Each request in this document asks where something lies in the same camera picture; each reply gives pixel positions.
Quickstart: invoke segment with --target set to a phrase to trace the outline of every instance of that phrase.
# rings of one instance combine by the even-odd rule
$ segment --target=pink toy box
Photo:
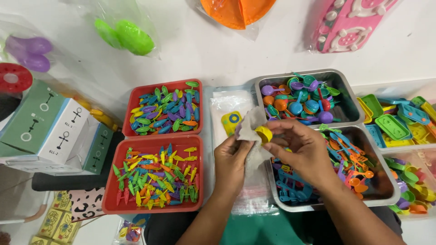
[[[398,0],[325,0],[314,44],[321,53],[350,52],[363,47]]]

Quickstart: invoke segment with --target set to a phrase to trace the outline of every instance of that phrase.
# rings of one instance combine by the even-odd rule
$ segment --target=left hand
[[[215,148],[215,190],[236,197],[244,185],[245,158],[254,142],[227,138]]]

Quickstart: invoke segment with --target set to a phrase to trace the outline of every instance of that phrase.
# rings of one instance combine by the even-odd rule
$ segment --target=hand
[[[215,148],[215,191],[236,197],[244,185],[245,158],[254,142],[230,136]]]
[[[279,158],[283,164],[292,166],[305,181],[320,191],[342,184],[333,170],[322,135],[293,119],[277,120],[266,124],[274,135],[263,147]],[[292,153],[281,146],[289,147]]]

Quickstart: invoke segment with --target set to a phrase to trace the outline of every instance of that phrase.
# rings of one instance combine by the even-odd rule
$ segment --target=red plastic tray
[[[126,158],[126,152],[129,147],[132,147],[134,151],[140,151],[142,153],[158,153],[160,147],[165,149],[171,143],[173,152],[177,151],[177,155],[186,158],[189,156],[188,152],[184,152],[184,149],[190,147],[196,147],[197,151],[191,153],[191,155],[198,156],[196,163],[197,173],[199,173],[200,189],[198,190],[198,201],[196,203],[183,202],[180,205],[166,205],[164,208],[152,207],[149,210],[147,207],[136,206],[136,202],[131,201],[126,205],[122,199],[119,205],[116,205],[116,195],[118,193],[117,177],[111,168],[109,173],[109,179],[106,183],[106,190],[103,197],[102,209],[105,214],[155,214],[155,213],[173,213],[173,212],[192,212],[196,211],[203,204],[203,140],[197,135],[161,135],[160,138],[140,138],[140,139],[128,139],[121,141],[115,151],[115,156],[112,163],[118,168],[123,167],[123,160]]]
[[[155,134],[155,135],[137,135],[132,128],[130,127],[130,117],[132,116],[132,113],[130,113],[130,111],[132,111],[132,109],[139,107],[139,96],[144,95],[144,94],[149,94],[149,93],[154,93],[154,89],[155,88],[161,88],[163,85],[165,85],[165,87],[168,89],[169,92],[174,92],[174,90],[177,88],[179,90],[185,90],[185,89],[191,89],[191,87],[189,87],[188,85],[186,85],[186,82],[198,82],[199,86],[196,88],[196,90],[198,90],[200,92],[200,121],[198,122],[198,127],[196,130],[190,130],[190,131],[186,131],[186,132],[182,132],[182,131],[178,131],[177,133],[174,133],[173,129],[170,130],[170,133],[168,133],[169,135],[187,135],[187,134],[199,134],[201,132],[201,130],[203,129],[203,84],[201,83],[200,80],[198,79],[187,79],[187,80],[181,80],[181,81],[175,81],[175,82],[167,82],[167,83],[159,83],[159,84],[153,84],[153,85],[147,85],[147,86],[141,86],[141,87],[136,87],[132,90],[132,92],[130,93],[130,98],[129,98],[129,104],[127,105],[127,111],[126,111],[126,116],[124,118],[124,123],[123,123],[123,134],[129,138],[129,139],[135,139],[135,138],[156,138],[156,137],[161,137],[163,134]]]

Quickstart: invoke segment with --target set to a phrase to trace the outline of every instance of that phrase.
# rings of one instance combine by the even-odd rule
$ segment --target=metal tray
[[[366,157],[375,165],[375,167],[370,167],[370,170],[374,172],[375,176],[371,179],[369,189],[363,193],[363,202],[369,207],[395,204],[400,198],[399,186],[392,174],[390,174],[389,167],[378,150],[374,139],[369,135],[368,131],[365,130],[364,124],[335,128],[342,130],[342,134],[355,146],[362,149],[366,153]],[[271,161],[265,161],[265,164],[272,195],[281,209],[288,212],[324,209],[324,204],[318,200],[310,200],[305,203],[292,203],[290,201],[283,203],[280,201]]]
[[[334,69],[323,69],[315,71],[299,72],[300,75],[311,75],[319,81],[326,82],[327,86],[338,89],[341,94],[335,96],[336,100],[340,103],[336,104],[330,112],[335,118],[341,119],[340,122],[333,122],[329,124],[330,128],[343,127],[351,125],[359,125],[365,120],[365,113],[360,107],[350,85],[344,74]],[[286,84],[290,78],[297,77],[294,73],[270,75],[258,77],[255,80],[256,97],[259,106],[263,106],[262,94],[260,89],[265,85],[272,85],[278,87],[279,85]],[[317,129],[318,125],[310,125],[309,127]]]

